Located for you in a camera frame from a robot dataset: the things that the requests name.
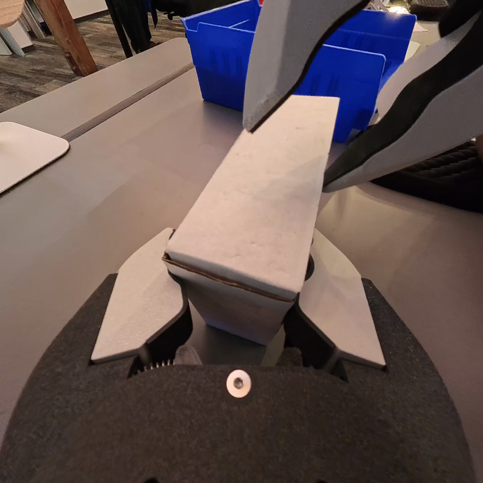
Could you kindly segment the wooden post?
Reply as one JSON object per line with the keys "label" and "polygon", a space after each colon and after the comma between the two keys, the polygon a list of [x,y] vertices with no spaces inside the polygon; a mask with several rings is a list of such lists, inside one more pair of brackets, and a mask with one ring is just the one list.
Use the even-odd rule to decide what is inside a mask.
{"label": "wooden post", "polygon": [[76,76],[85,77],[98,71],[91,52],[80,34],[64,1],[34,1],[57,45]]}

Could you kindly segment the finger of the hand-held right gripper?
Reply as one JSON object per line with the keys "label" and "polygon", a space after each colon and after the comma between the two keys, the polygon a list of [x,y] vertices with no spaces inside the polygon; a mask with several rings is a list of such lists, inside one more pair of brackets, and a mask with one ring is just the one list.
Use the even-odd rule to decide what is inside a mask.
{"label": "finger of the hand-held right gripper", "polygon": [[329,37],[369,1],[264,1],[251,47],[243,127],[257,130],[296,91]]}
{"label": "finger of the hand-held right gripper", "polygon": [[406,60],[376,105],[377,121],[326,169],[325,193],[407,168],[482,134],[482,12]]}

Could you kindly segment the black quilted wrist rest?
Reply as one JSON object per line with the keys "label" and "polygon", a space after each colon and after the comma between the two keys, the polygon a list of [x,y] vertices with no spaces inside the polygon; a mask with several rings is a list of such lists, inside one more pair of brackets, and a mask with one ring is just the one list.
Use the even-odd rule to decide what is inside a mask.
{"label": "black quilted wrist rest", "polygon": [[371,182],[402,194],[482,214],[482,159],[474,140]]}
{"label": "black quilted wrist rest", "polygon": [[449,5],[448,1],[408,1],[409,12],[421,18],[439,17]]}

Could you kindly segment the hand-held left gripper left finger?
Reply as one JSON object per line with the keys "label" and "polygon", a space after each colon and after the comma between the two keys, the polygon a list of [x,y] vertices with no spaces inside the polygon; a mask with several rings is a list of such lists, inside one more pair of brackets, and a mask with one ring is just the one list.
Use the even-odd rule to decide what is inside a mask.
{"label": "hand-held left gripper left finger", "polygon": [[163,261],[174,229],[166,228],[136,250],[118,269],[91,354],[94,364],[130,356],[153,364],[149,346],[187,313],[184,288]]}

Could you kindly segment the blue plastic bin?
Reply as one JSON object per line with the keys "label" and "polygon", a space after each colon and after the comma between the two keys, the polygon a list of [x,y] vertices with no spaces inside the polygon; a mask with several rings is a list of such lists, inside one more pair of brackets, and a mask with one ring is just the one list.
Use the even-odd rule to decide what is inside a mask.
{"label": "blue plastic bin", "polygon": [[[240,1],[182,18],[203,100],[242,111],[262,5]],[[317,53],[296,95],[340,99],[333,140],[365,130],[382,87],[406,59],[417,18],[364,9]]]}

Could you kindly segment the black standing desk frame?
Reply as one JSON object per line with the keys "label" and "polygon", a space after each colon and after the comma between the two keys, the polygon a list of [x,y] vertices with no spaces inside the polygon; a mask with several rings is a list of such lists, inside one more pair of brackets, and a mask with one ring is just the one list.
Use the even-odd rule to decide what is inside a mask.
{"label": "black standing desk frame", "polygon": [[148,13],[151,1],[105,1],[126,57],[159,45],[152,39]]}

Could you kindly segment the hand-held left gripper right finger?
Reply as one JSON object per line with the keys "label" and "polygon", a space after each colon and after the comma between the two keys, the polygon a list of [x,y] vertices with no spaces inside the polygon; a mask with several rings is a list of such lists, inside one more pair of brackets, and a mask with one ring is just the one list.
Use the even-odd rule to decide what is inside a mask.
{"label": "hand-held left gripper right finger", "polygon": [[307,367],[330,372],[339,361],[386,366],[361,275],[318,230],[306,279],[285,316],[285,335]]}

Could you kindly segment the white cardboard mailer box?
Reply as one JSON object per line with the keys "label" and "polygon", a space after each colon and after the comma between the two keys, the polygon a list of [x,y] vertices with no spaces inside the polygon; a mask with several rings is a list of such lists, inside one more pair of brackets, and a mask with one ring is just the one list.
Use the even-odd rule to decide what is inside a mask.
{"label": "white cardboard mailer box", "polygon": [[205,323],[268,345],[305,281],[339,98],[293,95],[243,131],[163,261]]}

